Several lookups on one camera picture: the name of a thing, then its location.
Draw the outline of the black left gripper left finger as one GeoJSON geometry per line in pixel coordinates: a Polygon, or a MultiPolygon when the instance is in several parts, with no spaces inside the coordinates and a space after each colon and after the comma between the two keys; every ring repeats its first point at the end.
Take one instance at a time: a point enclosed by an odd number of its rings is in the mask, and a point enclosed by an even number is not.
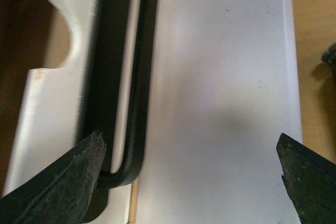
{"type": "Polygon", "coordinates": [[[102,133],[93,132],[1,198],[1,223],[81,223],[106,149],[102,133]]]}

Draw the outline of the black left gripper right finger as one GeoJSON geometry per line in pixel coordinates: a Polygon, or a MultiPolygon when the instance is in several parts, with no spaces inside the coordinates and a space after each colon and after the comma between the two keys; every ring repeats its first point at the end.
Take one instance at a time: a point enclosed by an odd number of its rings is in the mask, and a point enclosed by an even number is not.
{"type": "Polygon", "coordinates": [[[335,164],[282,133],[282,181],[301,223],[335,223],[335,164]]]}

